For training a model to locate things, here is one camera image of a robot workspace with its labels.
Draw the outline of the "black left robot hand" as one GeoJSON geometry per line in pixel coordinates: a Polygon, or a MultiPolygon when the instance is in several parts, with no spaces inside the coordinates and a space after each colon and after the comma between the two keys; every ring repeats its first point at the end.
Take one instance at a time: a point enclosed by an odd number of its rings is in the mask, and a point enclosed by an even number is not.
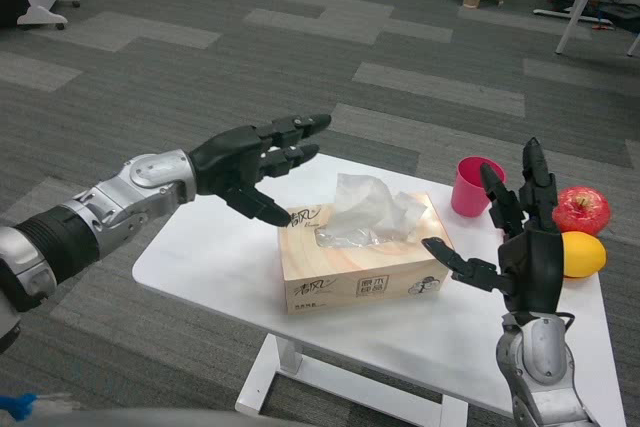
{"type": "Polygon", "coordinates": [[[218,134],[189,153],[196,192],[215,195],[247,218],[276,227],[289,225],[288,211],[257,190],[265,177],[277,178],[313,159],[319,147],[299,142],[329,127],[331,116],[291,116],[218,134]]]}

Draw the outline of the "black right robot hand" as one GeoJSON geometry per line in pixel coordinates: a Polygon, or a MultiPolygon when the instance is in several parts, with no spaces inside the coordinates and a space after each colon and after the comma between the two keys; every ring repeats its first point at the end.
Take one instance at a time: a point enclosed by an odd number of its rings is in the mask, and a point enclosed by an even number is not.
{"type": "Polygon", "coordinates": [[[421,243],[454,280],[500,291],[509,312],[554,314],[564,275],[563,239],[552,218],[558,205],[556,178],[536,138],[525,144],[522,165],[524,184],[518,192],[507,189],[489,164],[480,167],[489,214],[503,231],[497,266],[478,258],[465,260],[439,237],[421,243]]]}

